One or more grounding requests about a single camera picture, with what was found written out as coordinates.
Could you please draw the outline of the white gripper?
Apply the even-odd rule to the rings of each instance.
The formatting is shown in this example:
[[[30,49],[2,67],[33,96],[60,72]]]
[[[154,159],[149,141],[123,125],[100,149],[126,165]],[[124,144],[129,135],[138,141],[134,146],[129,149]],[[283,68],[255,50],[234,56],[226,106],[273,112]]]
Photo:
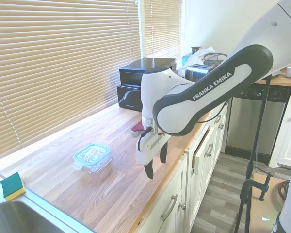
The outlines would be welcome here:
[[[136,143],[136,161],[144,165],[146,175],[153,179],[153,158],[160,153],[161,163],[166,163],[169,135],[154,133],[152,128],[147,128],[141,133]]]

